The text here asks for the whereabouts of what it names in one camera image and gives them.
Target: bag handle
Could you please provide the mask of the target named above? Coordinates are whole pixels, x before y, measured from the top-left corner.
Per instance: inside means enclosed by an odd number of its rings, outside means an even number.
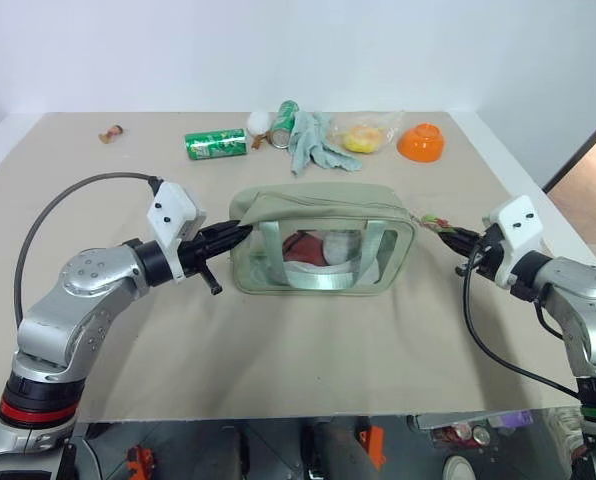
[[[283,283],[303,290],[344,290],[353,287],[376,260],[387,224],[383,220],[367,221],[358,269],[347,273],[305,273],[285,269],[279,223],[259,222],[258,228],[265,241],[271,268]]]

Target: white wall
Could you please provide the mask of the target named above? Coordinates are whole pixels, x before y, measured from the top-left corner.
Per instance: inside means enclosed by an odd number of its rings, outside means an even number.
[[[521,41],[501,44],[504,64],[478,113],[544,185],[596,129],[596,0],[537,1],[528,12],[508,18]]]
[[[596,127],[596,0],[0,0],[3,110],[274,110],[285,98],[478,110],[544,183]],[[566,128],[536,135],[565,113]]]

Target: transparent bag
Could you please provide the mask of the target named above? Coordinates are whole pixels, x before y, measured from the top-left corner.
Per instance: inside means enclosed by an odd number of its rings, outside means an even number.
[[[234,198],[230,216],[254,227],[232,251],[236,284],[248,293],[380,293],[415,236],[398,197],[376,185],[249,189]]]
[[[331,122],[329,136],[350,152],[378,152],[403,130],[404,116],[402,111],[338,114]]]

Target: black cable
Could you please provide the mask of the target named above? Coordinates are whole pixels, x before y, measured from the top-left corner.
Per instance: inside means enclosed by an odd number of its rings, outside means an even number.
[[[485,352],[485,354],[487,354],[487,356],[489,358],[491,358],[495,362],[498,362],[503,367],[506,367],[516,373],[519,373],[520,375],[524,375],[525,377],[529,377],[532,380],[536,380],[537,382],[544,383],[545,385],[555,388],[556,390],[559,390],[559,391],[566,393],[567,395],[570,395],[577,399],[578,394],[576,392],[574,392],[573,390],[570,390],[569,388],[567,388],[563,385],[560,385],[559,383],[556,383],[553,380],[549,380],[548,378],[544,378],[544,377],[541,377],[540,375],[536,375],[535,373],[529,372],[529,371],[525,370],[524,368],[520,368],[520,367],[514,365],[513,363],[510,363],[507,360],[500,358],[494,352],[489,350],[487,345],[485,345],[484,342],[480,339],[480,337],[478,336],[478,333],[476,332],[476,329],[474,328],[473,321],[471,319],[471,306],[470,306],[470,302],[469,302],[469,291],[470,291],[470,286],[471,286],[471,273],[474,268],[474,262],[476,261],[476,256],[478,255],[479,252],[480,252],[480,246],[476,245],[473,248],[473,250],[471,251],[471,253],[469,254],[469,260],[467,262],[467,271],[465,272],[465,277],[464,277],[463,287],[462,287],[462,313],[465,317],[465,323],[467,324],[467,329],[469,330],[469,334],[471,335],[471,338],[474,339],[474,342],[476,342],[476,345],[478,345],[478,347],[483,352]]]
[[[94,467],[96,469],[96,475],[98,476],[98,480],[103,480],[102,468],[100,467],[100,459],[98,458],[98,454],[96,454],[96,451],[93,449],[93,447],[85,437],[82,437],[81,440],[85,448],[89,451],[91,459],[94,462]]]
[[[62,193],[57,195],[49,204],[44,208],[40,215],[36,218],[33,225],[27,232],[27,236],[25,237],[25,241],[22,243],[22,247],[20,248],[20,253],[18,254],[18,261],[16,262],[16,272],[14,274],[14,315],[16,316],[16,328],[20,327],[20,323],[22,322],[22,273],[23,269],[25,268],[25,260],[27,259],[27,253],[29,253],[29,247],[31,246],[31,242],[34,239],[34,236],[38,232],[40,225],[42,222],[47,218],[49,213],[56,208],[56,206],[62,202],[66,197],[74,193],[76,190],[89,185],[90,183],[97,182],[99,180],[107,180],[110,178],[137,178],[139,180],[145,180],[149,182],[152,190],[154,191],[154,195],[160,186],[161,180],[157,177],[151,175],[145,175],[144,173],[134,173],[134,172],[110,172],[110,173],[101,173],[100,175],[94,175],[93,177],[85,178],[78,183],[74,183],[71,187],[65,189]]]
[[[534,308],[536,309],[536,316],[538,317],[538,323],[540,323],[540,325],[542,325],[542,328],[547,330],[554,337],[562,340],[562,333],[558,333],[556,330],[554,330],[549,325],[547,325],[545,316],[542,314],[542,306],[540,305],[540,303],[534,302]]]

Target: yellow fruit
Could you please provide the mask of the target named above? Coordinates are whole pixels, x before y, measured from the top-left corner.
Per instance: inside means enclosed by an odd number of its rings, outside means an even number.
[[[357,125],[345,133],[342,145],[352,152],[371,153],[380,148],[383,138],[377,128]]]

